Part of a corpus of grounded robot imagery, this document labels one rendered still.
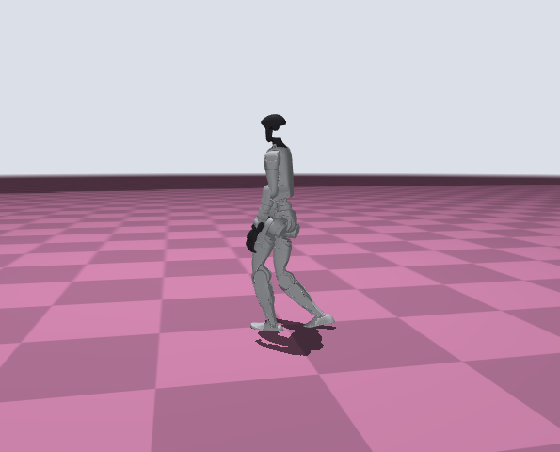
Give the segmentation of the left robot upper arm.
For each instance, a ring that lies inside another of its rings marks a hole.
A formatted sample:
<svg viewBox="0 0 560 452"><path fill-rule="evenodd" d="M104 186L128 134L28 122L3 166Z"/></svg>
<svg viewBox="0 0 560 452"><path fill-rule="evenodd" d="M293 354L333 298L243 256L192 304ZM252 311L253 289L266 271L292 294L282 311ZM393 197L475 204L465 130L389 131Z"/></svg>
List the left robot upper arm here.
<svg viewBox="0 0 560 452"><path fill-rule="evenodd" d="M278 180L279 180L279 164L280 164L280 151L270 151L264 157L266 164L266 179L267 186L271 187L271 196L273 199L278 196Z"/></svg>

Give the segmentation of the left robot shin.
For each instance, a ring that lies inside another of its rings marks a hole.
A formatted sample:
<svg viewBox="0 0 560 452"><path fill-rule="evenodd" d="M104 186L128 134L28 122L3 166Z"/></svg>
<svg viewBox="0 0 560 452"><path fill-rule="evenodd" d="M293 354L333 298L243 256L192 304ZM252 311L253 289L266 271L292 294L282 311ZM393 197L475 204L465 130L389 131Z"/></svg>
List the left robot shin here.
<svg viewBox="0 0 560 452"><path fill-rule="evenodd" d="M267 280L267 275L263 270L256 271L254 277L253 274L251 274L251 279L257 299L263 308L268 325L270 327L276 327L277 318L274 309L275 297L272 282ZM268 319L271 325L269 324Z"/></svg>

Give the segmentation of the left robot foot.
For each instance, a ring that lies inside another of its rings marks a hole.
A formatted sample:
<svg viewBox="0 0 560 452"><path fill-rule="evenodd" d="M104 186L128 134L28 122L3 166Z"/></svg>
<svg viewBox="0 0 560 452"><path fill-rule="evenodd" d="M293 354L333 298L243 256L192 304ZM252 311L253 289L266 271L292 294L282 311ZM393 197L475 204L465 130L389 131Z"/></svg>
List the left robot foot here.
<svg viewBox="0 0 560 452"><path fill-rule="evenodd" d="M270 321L269 321L269 324L270 324ZM270 327L268 325L268 322L263 322L263 323L255 323L254 322L254 323L250 324L250 327L255 329L255 330L263 330L263 331L283 331L282 325L277 325L277 323L276 323L276 327Z"/></svg>

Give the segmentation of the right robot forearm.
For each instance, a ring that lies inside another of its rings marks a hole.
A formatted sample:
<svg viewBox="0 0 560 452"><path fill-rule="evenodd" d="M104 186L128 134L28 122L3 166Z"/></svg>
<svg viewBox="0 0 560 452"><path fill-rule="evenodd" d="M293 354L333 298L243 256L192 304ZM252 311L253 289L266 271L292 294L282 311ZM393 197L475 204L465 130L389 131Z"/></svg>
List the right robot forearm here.
<svg viewBox="0 0 560 452"><path fill-rule="evenodd" d="M273 200L270 199L270 200L273 201L273 206L271 206L271 209L270 209L270 212L269 212L269 215L268 215L268 216L269 216L269 217L274 217L274 213L275 213L276 210L277 210L276 202L279 202L280 199L273 199Z"/></svg>

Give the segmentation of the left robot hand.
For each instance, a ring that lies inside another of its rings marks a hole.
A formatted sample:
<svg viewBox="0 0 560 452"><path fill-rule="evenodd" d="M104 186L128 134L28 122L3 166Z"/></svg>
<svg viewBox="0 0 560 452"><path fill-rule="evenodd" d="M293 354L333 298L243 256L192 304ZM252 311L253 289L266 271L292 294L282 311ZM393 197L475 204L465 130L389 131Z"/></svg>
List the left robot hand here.
<svg viewBox="0 0 560 452"><path fill-rule="evenodd" d="M257 253L254 250L254 244L257 240L258 232L261 232L263 227L264 227L263 222L260 222L257 228L254 225L251 226L252 230L249 231L247 235L247 242L246 242L246 246L248 247L248 250L250 250L251 252Z"/></svg>

